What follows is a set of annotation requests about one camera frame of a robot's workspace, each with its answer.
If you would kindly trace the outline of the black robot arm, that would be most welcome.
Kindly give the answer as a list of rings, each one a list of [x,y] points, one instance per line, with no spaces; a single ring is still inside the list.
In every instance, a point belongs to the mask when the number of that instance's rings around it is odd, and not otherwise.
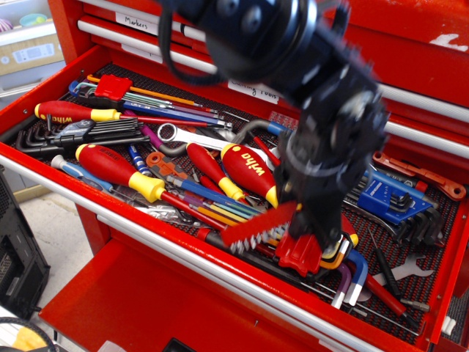
[[[163,60],[179,79],[264,84],[300,109],[297,128],[278,140],[278,200],[297,201],[293,238],[314,235],[328,249],[341,232],[341,203],[385,142],[388,114],[370,66],[344,41],[350,8],[341,1],[162,1]],[[206,35],[216,66],[194,76],[170,54],[179,15]]]

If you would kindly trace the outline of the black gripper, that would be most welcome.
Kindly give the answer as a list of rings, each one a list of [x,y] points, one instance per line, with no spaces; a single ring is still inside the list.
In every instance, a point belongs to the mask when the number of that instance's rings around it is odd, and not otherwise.
[[[295,198],[289,225],[295,240],[314,235],[321,250],[341,236],[341,201],[382,147],[388,119],[371,68],[356,48],[333,51],[304,68],[296,88],[284,93],[301,110],[296,131],[281,139],[280,192]]]

